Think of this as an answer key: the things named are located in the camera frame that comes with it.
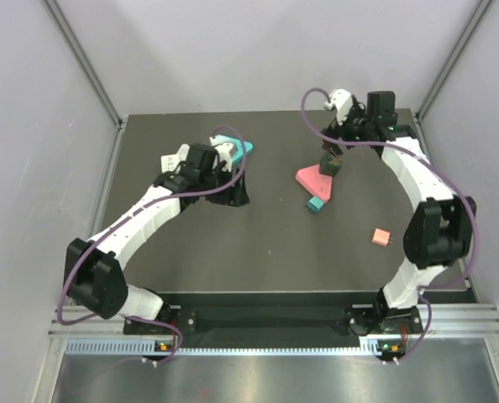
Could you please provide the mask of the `teal small cube plug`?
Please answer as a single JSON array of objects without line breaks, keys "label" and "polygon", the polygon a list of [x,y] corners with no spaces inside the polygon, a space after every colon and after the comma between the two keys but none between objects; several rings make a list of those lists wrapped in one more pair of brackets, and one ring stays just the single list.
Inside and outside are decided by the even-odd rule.
[{"label": "teal small cube plug", "polygon": [[317,214],[325,206],[326,202],[317,196],[311,197],[306,203],[306,210],[312,214]]}]

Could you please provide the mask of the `pink small cube plug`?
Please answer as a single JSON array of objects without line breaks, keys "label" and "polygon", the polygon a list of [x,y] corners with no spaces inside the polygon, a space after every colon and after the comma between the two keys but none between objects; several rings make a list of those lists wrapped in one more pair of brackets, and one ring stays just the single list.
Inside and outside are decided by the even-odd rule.
[{"label": "pink small cube plug", "polygon": [[372,243],[383,247],[389,245],[392,241],[391,233],[381,228],[376,228],[371,238]]}]

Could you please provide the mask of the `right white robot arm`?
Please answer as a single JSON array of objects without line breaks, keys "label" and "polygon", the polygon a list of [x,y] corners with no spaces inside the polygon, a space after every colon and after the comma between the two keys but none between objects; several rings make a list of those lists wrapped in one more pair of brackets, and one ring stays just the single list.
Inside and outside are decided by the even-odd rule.
[{"label": "right white robot arm", "polygon": [[476,205],[437,174],[412,128],[397,122],[395,94],[370,92],[359,102],[345,89],[326,96],[333,121],[322,130],[324,154],[319,172],[334,177],[343,148],[368,146],[392,171],[411,202],[413,215],[403,235],[405,258],[379,289],[370,311],[350,318],[352,332],[394,332],[414,321],[414,307],[433,280],[470,251]]}]

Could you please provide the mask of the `dark green cube plug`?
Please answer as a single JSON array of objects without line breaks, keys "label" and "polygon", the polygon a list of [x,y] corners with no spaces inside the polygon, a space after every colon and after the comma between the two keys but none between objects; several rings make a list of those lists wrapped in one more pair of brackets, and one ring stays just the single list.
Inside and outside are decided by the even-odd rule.
[{"label": "dark green cube plug", "polygon": [[342,168],[342,156],[325,152],[319,161],[318,172],[320,175],[335,177]]}]

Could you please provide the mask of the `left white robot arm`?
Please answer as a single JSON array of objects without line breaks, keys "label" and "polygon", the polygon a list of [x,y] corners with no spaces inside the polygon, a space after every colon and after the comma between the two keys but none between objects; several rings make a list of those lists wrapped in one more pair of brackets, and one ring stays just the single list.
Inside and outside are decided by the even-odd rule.
[{"label": "left white robot arm", "polygon": [[229,207],[248,204],[242,163],[252,150],[250,142],[219,135],[161,157],[161,173],[136,204],[110,227],[68,245],[66,296],[103,319],[140,317],[151,332],[164,332],[171,323],[165,302],[151,290],[128,285],[123,271],[158,229],[200,198]]}]

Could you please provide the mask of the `plain white cube socket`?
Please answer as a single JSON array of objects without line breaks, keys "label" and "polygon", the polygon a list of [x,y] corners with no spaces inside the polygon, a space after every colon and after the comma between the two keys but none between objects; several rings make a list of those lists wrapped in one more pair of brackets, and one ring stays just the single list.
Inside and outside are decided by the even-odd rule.
[{"label": "plain white cube socket", "polygon": [[181,162],[179,154],[162,155],[160,157],[161,172],[174,171]]}]

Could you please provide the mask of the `teal triangular power strip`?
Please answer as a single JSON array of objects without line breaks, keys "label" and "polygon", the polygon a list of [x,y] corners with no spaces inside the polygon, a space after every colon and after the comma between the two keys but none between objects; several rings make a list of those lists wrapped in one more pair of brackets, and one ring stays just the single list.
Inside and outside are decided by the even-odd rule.
[{"label": "teal triangular power strip", "polygon": [[239,165],[243,159],[242,143],[236,139],[224,135],[211,136],[210,144],[218,150],[220,155],[229,155],[231,165]]}]

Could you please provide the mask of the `pink triangular power strip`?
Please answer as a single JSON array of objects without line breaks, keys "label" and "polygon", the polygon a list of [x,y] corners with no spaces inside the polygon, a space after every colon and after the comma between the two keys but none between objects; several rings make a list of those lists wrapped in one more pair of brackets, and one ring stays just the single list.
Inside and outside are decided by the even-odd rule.
[{"label": "pink triangular power strip", "polygon": [[311,195],[327,203],[332,194],[332,177],[319,173],[319,165],[301,168],[295,175],[296,181]]}]

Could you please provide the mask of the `white triangular power strip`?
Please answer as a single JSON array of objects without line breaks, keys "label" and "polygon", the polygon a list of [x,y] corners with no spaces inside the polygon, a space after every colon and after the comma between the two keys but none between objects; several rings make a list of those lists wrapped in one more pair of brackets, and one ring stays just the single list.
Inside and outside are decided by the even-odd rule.
[{"label": "white triangular power strip", "polygon": [[177,154],[179,155],[179,158],[181,160],[186,159],[188,152],[189,152],[189,149],[190,149],[189,144],[182,144],[181,147],[178,149]]}]

